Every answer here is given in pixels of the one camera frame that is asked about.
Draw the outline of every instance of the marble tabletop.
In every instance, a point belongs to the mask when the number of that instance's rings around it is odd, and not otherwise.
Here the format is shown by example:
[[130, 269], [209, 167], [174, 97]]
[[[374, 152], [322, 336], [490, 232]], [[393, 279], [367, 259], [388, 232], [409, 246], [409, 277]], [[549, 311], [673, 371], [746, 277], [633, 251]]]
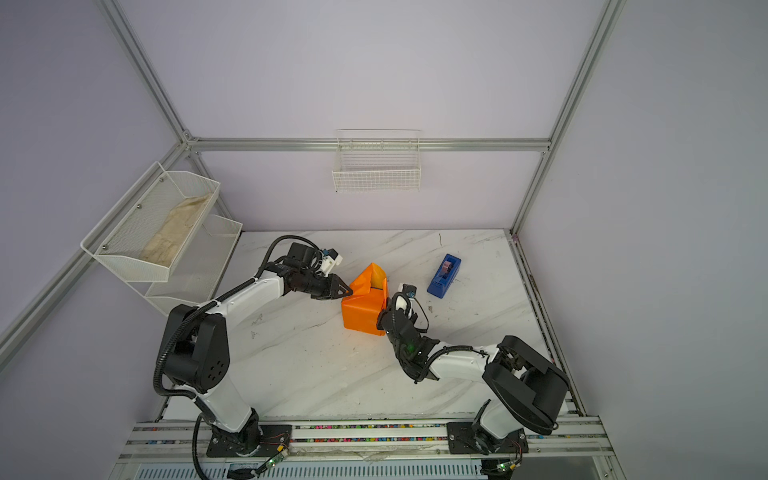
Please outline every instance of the marble tabletop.
[[[400, 283], [416, 285], [433, 339], [483, 346], [515, 335], [548, 357], [503, 230], [246, 232], [219, 293], [251, 277], [269, 244], [285, 233], [336, 249], [344, 260], [333, 272], [347, 283], [374, 262], [387, 273], [390, 296]], [[273, 258], [290, 243], [280, 244]], [[426, 289], [447, 253], [462, 265], [439, 299]], [[232, 380], [265, 420], [467, 418], [492, 397], [486, 384], [467, 380], [414, 385], [385, 336], [344, 328], [340, 300], [288, 293], [235, 327], [229, 341]], [[188, 399], [175, 397], [164, 418], [197, 413]]]

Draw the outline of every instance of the slotted metal panel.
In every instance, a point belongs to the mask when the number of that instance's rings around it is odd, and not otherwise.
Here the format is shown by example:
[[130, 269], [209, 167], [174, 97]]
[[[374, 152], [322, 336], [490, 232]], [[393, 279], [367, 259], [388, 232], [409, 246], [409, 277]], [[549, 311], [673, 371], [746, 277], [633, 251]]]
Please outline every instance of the slotted metal panel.
[[[226, 478], [229, 469], [256, 468], [260, 463], [203, 464], [209, 478]], [[136, 480], [197, 478], [191, 463], [143, 464]], [[390, 478], [398, 480], [479, 480], [480, 461], [472, 459], [446, 460], [382, 460], [380, 462], [284, 462], [261, 478], [322, 478], [323, 480], [357, 480]]]

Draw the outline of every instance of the mesh shelf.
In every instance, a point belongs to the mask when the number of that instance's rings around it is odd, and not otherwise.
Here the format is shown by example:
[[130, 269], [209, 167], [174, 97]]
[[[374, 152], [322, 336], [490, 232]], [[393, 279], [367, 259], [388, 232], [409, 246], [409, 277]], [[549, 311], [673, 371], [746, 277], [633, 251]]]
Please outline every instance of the mesh shelf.
[[[167, 282], [216, 202], [219, 188], [219, 182], [210, 178], [187, 171], [163, 170], [100, 249], [88, 252], [124, 282]], [[144, 248], [162, 228], [171, 209], [184, 199], [206, 196], [209, 197], [197, 208], [194, 224], [185, 227], [186, 236], [172, 258], [159, 263], [141, 259]]]
[[196, 305], [210, 300], [242, 227], [242, 223], [208, 215], [170, 279], [152, 283], [144, 298], [165, 315], [180, 303]]
[[339, 139], [333, 165], [337, 192], [418, 190], [421, 179], [418, 138]]

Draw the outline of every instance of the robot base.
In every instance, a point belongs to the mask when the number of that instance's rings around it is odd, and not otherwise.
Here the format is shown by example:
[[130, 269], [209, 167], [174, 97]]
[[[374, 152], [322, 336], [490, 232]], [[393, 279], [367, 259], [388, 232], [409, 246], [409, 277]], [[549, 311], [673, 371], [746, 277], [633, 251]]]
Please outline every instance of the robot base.
[[[483, 453], [475, 447], [475, 430], [472, 428], [472, 422], [450, 422], [448, 425], [448, 451], [452, 454]], [[528, 439], [523, 429], [510, 432], [509, 435], [501, 440], [496, 453], [515, 453], [520, 445], [523, 453], [528, 453]]]
[[[290, 434], [293, 429], [291, 425], [260, 425], [261, 442], [256, 451], [248, 455], [249, 457], [272, 457], [277, 454], [277, 447], [284, 444], [290, 447]], [[208, 450], [205, 452], [208, 458], [231, 458], [240, 456], [236, 454], [233, 447], [226, 439], [216, 432], [210, 437]]]

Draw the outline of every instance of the orange paper bag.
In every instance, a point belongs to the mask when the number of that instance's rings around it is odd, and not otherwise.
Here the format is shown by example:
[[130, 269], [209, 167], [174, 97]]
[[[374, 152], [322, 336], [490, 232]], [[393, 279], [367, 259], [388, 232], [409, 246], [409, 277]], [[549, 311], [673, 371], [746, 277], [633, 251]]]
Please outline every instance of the orange paper bag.
[[352, 296], [341, 300], [344, 328], [371, 335], [384, 335], [383, 330], [376, 329], [376, 321], [386, 308], [386, 300], [389, 298], [386, 273], [382, 267], [371, 263], [349, 284], [349, 288], [352, 289]]

